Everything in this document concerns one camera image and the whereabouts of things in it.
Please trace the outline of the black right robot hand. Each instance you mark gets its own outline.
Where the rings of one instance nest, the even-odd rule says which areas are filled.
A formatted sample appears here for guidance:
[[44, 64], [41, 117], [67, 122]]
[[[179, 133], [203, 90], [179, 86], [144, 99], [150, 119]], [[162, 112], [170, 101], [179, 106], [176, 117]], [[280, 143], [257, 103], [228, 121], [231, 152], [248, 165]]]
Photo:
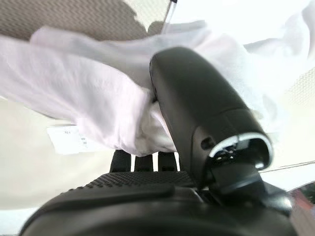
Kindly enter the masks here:
[[155, 54], [150, 76], [181, 169], [104, 174], [48, 201], [20, 235], [296, 235], [290, 197], [259, 174], [271, 140], [227, 80], [180, 47]]

